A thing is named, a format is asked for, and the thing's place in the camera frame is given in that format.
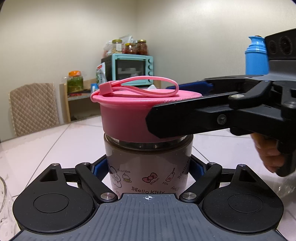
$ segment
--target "wall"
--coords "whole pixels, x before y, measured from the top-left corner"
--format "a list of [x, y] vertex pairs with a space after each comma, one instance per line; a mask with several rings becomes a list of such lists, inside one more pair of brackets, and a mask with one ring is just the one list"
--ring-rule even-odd
[[61, 113], [62, 78], [72, 70], [81, 70], [86, 80], [95, 78], [105, 43], [135, 31], [135, 16], [123, 12], [136, 12], [136, 5], [122, 0], [5, 1], [0, 13], [1, 141], [13, 137], [8, 93], [24, 84], [55, 83]]
[[248, 36], [296, 28], [295, 13], [291, 0], [140, 1], [137, 34], [147, 39], [155, 75], [185, 83], [244, 74]]

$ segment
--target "pink strap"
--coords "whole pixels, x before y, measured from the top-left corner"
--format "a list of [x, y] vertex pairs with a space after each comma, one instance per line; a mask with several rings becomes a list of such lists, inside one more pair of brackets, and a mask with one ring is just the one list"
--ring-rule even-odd
[[[147, 79], [148, 80], [162, 80], [162, 81], [170, 82], [176, 86], [176, 89], [174, 91], [168, 92], [168, 93], [159, 93], [159, 92], [142, 90], [142, 89], [137, 88], [135, 86], [122, 86], [121, 85], [122, 83], [126, 83], [126, 82], [133, 81], [133, 80], [147, 80]], [[175, 95], [179, 91], [179, 85], [177, 84], [176, 81], [168, 79], [168, 78], [164, 78], [164, 77], [135, 76], [135, 77], [126, 78], [123, 80], [108, 81], [106, 83], [100, 84], [99, 90], [97, 90], [91, 94], [91, 101], [96, 102], [95, 100], [93, 100], [93, 96], [95, 96], [95, 95], [106, 95], [106, 94], [110, 94], [113, 91], [117, 91], [117, 90], [127, 90], [127, 91], [131, 91], [131, 92], [143, 95], [143, 96], [147, 96], [147, 97], [170, 97], [170, 96]]]

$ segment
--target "teal toaster oven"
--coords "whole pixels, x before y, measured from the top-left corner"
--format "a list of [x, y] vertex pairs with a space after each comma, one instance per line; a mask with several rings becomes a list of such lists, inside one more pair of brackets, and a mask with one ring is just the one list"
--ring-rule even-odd
[[[105, 62], [106, 79], [122, 80], [129, 77], [149, 75], [153, 76], [153, 57], [135, 54], [118, 54], [101, 59]], [[135, 80], [124, 83], [123, 85], [151, 85], [153, 80]]]

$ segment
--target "triangular cutout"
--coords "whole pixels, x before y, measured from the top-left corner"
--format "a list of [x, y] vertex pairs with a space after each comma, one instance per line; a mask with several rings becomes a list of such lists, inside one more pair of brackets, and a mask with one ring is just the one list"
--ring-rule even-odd
[[242, 170], [239, 175], [239, 181], [241, 182], [248, 182], [248, 183], [255, 183], [257, 182], [255, 178], [251, 176], [246, 170]]
[[50, 169], [48, 173], [40, 180], [41, 182], [53, 182], [57, 181], [57, 171], [56, 169]]

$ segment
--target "orange lid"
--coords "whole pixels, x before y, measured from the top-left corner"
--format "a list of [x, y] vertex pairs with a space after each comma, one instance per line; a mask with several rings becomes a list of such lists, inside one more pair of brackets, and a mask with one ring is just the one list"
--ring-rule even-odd
[[69, 72], [70, 77], [79, 76], [79, 75], [81, 75], [81, 72], [78, 70], [74, 70], [74, 71]]

